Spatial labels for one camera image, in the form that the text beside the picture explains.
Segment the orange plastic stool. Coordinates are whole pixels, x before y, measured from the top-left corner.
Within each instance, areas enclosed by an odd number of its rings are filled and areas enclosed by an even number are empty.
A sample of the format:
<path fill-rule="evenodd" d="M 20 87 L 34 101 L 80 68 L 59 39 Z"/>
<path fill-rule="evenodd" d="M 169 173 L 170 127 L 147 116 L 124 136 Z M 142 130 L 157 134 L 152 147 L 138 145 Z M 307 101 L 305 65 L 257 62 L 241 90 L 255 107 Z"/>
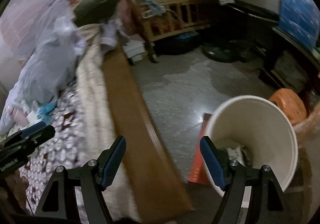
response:
<path fill-rule="evenodd" d="M 291 89 L 281 88 L 269 98 L 288 118 L 291 125 L 301 123 L 307 118 L 307 111 L 303 101 Z"/>

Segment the wooden bed frame edge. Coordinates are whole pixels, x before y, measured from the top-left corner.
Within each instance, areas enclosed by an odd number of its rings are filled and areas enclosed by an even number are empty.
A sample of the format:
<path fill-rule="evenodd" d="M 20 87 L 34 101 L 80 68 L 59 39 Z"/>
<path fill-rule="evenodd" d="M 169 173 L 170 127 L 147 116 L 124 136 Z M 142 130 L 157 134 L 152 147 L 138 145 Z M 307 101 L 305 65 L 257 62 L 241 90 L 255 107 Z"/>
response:
<path fill-rule="evenodd" d="M 116 135 L 126 139 L 124 165 L 142 223 L 174 221 L 193 205 L 122 46 L 105 54 L 102 70 Z"/>

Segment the cream fleece blanket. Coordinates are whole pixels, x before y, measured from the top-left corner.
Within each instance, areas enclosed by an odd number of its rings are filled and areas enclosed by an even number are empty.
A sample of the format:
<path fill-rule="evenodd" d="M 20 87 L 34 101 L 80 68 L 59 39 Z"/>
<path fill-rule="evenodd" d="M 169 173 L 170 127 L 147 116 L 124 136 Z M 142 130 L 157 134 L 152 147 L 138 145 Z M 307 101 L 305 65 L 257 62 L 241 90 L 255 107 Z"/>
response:
<path fill-rule="evenodd" d="M 86 47 L 76 69 L 77 92 L 84 111 L 88 157 L 97 159 L 116 139 L 101 69 L 104 60 L 101 50 L 102 28 L 100 24 L 91 24 L 80 27 L 79 31 Z M 103 197 L 112 219 L 129 218 L 140 222 L 124 164 L 120 164 L 112 185 L 103 192 Z"/>

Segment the light blue duvet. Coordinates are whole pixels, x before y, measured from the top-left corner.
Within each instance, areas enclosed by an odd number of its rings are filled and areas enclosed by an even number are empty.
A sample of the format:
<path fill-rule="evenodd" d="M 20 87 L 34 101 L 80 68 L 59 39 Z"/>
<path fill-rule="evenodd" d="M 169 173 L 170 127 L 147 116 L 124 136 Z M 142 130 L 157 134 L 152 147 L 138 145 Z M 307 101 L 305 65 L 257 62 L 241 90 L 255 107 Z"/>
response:
<path fill-rule="evenodd" d="M 73 81 L 76 63 L 86 42 L 74 24 L 69 0 L 53 0 L 36 18 L 28 35 L 16 49 L 30 55 L 18 81 L 9 91 L 1 115 L 1 134 L 15 124 L 11 108 L 30 107 L 34 101 L 48 103 Z"/>

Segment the white trash bucket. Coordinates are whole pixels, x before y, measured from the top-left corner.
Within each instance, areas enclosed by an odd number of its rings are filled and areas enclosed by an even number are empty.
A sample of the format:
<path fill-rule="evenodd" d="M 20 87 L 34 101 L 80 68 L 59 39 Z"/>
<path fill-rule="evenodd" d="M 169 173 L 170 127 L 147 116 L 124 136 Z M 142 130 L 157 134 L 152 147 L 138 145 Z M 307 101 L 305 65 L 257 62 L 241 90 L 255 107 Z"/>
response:
<path fill-rule="evenodd" d="M 233 97 L 210 117 L 204 134 L 217 148 L 244 145 L 252 166 L 269 165 L 286 190 L 298 161 L 296 134 L 285 114 L 272 102 L 253 95 Z"/>

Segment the blue storage box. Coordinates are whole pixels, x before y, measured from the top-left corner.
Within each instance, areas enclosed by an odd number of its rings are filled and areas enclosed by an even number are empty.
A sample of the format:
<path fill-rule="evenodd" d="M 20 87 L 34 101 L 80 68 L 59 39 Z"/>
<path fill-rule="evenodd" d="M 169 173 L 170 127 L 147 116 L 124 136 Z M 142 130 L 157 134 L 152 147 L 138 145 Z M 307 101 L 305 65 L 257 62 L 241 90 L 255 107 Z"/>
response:
<path fill-rule="evenodd" d="M 319 34 L 319 9 L 313 0 L 281 0 L 278 27 L 312 51 Z"/>

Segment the pink fleece sleeve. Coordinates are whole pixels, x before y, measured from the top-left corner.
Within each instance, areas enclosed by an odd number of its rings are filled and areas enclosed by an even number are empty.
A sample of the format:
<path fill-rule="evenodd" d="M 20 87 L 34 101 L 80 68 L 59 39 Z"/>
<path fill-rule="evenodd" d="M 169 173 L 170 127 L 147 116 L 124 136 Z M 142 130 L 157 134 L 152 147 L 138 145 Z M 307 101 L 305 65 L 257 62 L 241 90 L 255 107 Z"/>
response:
<path fill-rule="evenodd" d="M 310 219 L 319 207 L 319 105 L 307 119 L 294 126 L 303 177 L 306 185 L 306 211 Z"/>

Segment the red flat board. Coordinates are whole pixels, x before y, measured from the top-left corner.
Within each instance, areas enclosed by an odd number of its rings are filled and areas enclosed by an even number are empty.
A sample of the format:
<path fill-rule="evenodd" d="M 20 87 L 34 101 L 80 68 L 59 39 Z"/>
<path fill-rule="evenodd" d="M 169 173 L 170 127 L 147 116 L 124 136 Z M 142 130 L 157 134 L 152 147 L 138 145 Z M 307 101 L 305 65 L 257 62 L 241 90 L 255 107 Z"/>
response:
<path fill-rule="evenodd" d="M 206 170 L 204 167 L 204 162 L 203 162 L 203 158 L 201 155 L 201 151 L 200 151 L 200 140 L 204 136 L 204 132 L 206 130 L 206 126 L 207 126 L 207 123 L 208 123 L 210 117 L 211 117 L 211 114 L 208 114 L 208 113 L 205 113 L 203 115 L 200 134 L 199 134 L 199 138 L 197 141 L 197 147 L 195 150 L 193 165 L 191 167 L 191 171 L 190 171 L 190 174 L 188 177 L 188 181 L 191 183 L 204 184 L 204 185 L 210 184 L 210 181 L 207 177 Z"/>

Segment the dark green pillow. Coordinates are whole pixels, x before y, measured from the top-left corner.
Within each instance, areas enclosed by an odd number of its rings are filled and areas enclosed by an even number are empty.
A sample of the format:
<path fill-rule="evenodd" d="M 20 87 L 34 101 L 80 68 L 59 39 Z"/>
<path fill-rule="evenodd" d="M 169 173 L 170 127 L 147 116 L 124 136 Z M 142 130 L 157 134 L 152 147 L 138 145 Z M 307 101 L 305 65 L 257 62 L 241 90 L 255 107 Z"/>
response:
<path fill-rule="evenodd" d="M 121 0 L 83 0 L 74 8 L 77 27 L 100 23 L 113 16 Z"/>

